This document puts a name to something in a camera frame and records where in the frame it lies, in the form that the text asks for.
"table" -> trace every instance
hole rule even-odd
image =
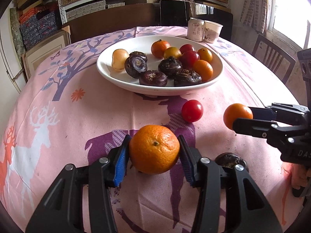
[[[0,148],[1,202],[23,231],[66,164],[91,164],[119,146],[126,134],[133,135],[147,124],[167,125],[210,159],[223,152],[239,154],[248,162],[251,176],[283,229],[294,221],[302,199],[291,193],[292,173],[280,161],[279,151],[264,139],[236,135],[222,120],[232,103],[258,107],[272,102],[297,104],[284,84],[258,60],[219,39],[209,46],[223,60],[222,78],[197,93],[171,97],[120,89],[96,69],[97,57],[113,43],[145,35],[180,36],[186,31],[183,27],[117,31],[74,43],[42,62],[15,104]],[[180,115],[182,105],[190,99],[204,106],[203,118],[196,123],[186,123]],[[198,195],[186,182],[180,163],[154,176],[139,173],[128,164],[121,188],[111,191],[119,232],[190,232]],[[90,232],[87,193],[83,196],[85,231]],[[225,221],[224,202],[221,207],[220,232]]]

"fruit plate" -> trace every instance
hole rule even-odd
[[[223,63],[220,57],[210,49],[213,54],[213,60],[211,65],[213,67],[213,76],[212,78],[202,84],[186,86],[186,87],[174,87],[173,80],[168,80],[168,83],[165,87],[152,87],[152,86],[143,86],[140,85],[138,79],[134,79],[129,76],[125,70],[122,72],[116,72],[111,67],[112,62],[112,53],[116,49],[125,49],[128,53],[133,51],[141,51],[146,53],[148,57],[148,70],[158,70],[158,64],[162,59],[158,59],[151,54],[151,45],[158,41],[159,39],[166,40],[171,46],[180,48],[185,44],[191,44],[195,50],[201,48],[206,48],[206,46],[201,45],[200,43],[180,38],[180,37],[171,37],[171,36],[143,36],[129,38],[118,43],[115,43],[105,49],[97,60],[97,69],[99,73],[108,81],[112,82],[116,86],[126,89],[135,93],[146,94],[146,95],[157,95],[157,96],[173,96],[173,95],[183,95],[196,92],[200,89],[206,88],[215,82],[218,81],[220,75],[223,71]]]

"metal screw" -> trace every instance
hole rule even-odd
[[[106,158],[106,157],[103,157],[103,158],[99,159],[99,162],[102,163],[102,164],[108,163],[108,161],[109,161],[109,159]]]
[[[292,137],[289,137],[289,138],[287,139],[287,141],[290,142],[290,143],[294,143],[294,142],[295,142],[295,140],[294,140]]]
[[[209,158],[205,158],[205,157],[201,158],[200,160],[201,160],[201,162],[203,164],[208,164],[210,162],[210,159]]]
[[[243,171],[244,167],[242,165],[235,165],[236,170]]]
[[[68,164],[68,165],[66,165],[66,166],[65,166],[65,169],[66,169],[67,171],[71,171],[71,170],[73,169],[73,164]]]

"tablecloth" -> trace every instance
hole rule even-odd
[[[272,205],[283,229],[294,221],[302,200],[291,193],[290,167],[264,139],[235,134],[223,124],[232,103],[263,107],[272,102],[297,104],[285,85],[238,46],[219,38],[210,48],[224,64],[220,80],[199,92],[152,97],[118,88],[96,69],[99,54],[121,40],[145,35],[182,36],[183,27],[137,27],[74,43],[48,57],[21,92],[0,147],[0,197],[10,216],[25,231],[40,199],[68,163],[81,167],[107,155],[147,124],[165,125],[183,134],[202,156],[215,159],[234,152],[249,164],[250,174]],[[203,117],[186,123],[182,105],[190,99],[204,106]],[[191,231],[198,191],[186,182],[181,164],[160,175],[146,175],[128,164],[121,188],[111,190],[120,233]],[[90,232],[87,192],[85,231]],[[220,229],[225,222],[222,202]]]

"curtain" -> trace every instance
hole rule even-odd
[[[240,21],[263,33],[267,29],[267,0],[245,0]]]

